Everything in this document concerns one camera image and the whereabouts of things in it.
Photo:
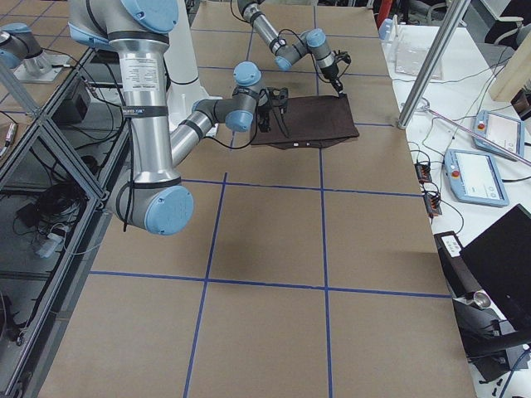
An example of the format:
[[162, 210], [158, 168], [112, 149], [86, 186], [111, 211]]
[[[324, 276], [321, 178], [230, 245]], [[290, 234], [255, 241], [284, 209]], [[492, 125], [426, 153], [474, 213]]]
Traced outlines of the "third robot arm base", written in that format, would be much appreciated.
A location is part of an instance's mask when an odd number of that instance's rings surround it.
[[69, 56], [47, 53], [30, 27], [21, 22], [1, 27], [1, 62], [22, 83], [51, 83], [71, 66]]

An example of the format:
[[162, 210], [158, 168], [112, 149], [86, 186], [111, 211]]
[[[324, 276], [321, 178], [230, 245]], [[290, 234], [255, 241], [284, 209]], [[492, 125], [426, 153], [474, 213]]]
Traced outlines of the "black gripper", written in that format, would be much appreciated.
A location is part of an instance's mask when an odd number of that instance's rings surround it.
[[343, 84], [338, 79], [339, 68], [337, 67], [337, 65], [333, 63], [329, 66], [321, 67], [320, 71], [323, 77], [327, 81], [330, 81], [330, 84], [333, 86], [333, 88], [337, 92], [338, 97], [343, 98], [344, 97]]
[[267, 100], [263, 104], [257, 105], [256, 122], [258, 123], [258, 128], [262, 133], [270, 132], [270, 111], [271, 105], [269, 100]]

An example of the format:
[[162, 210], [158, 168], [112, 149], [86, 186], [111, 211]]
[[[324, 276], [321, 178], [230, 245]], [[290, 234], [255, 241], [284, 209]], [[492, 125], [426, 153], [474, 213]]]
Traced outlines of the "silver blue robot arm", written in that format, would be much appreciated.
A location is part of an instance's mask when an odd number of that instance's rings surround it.
[[320, 28], [300, 35], [294, 33], [296, 41], [289, 44], [260, 10], [260, 4], [261, 1], [238, 1], [237, 7], [242, 20], [248, 22], [269, 47], [275, 56], [277, 66], [283, 71], [288, 71], [299, 60], [311, 55], [314, 66], [319, 68], [324, 77], [323, 81], [334, 87], [339, 98], [344, 97], [338, 63], [343, 61], [349, 65], [351, 62], [349, 54], [346, 51], [332, 51], [326, 35]]
[[267, 91], [261, 71], [243, 61], [231, 98], [208, 96], [182, 1], [71, 1], [69, 12], [75, 41], [119, 56], [131, 166], [107, 206], [126, 226], [173, 235], [194, 210], [178, 164], [219, 124], [251, 128]]

